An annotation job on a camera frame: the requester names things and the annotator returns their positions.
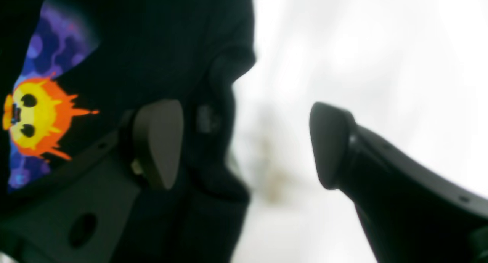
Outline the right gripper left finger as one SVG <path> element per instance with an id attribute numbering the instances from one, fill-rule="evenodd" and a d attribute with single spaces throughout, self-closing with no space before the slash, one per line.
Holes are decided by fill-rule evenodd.
<path id="1" fill-rule="evenodd" d="M 1 203 L 1 258 L 108 263 L 144 186 L 174 185 L 184 115 L 178 100 L 128 111 L 120 127 Z"/>

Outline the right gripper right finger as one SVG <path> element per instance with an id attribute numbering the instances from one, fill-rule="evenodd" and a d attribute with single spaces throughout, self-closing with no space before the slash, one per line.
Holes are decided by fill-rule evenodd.
<path id="1" fill-rule="evenodd" d="M 418 164 L 345 109 L 314 103 L 310 136 L 321 185 L 353 202 L 377 262 L 487 262 L 487 199 Z"/>

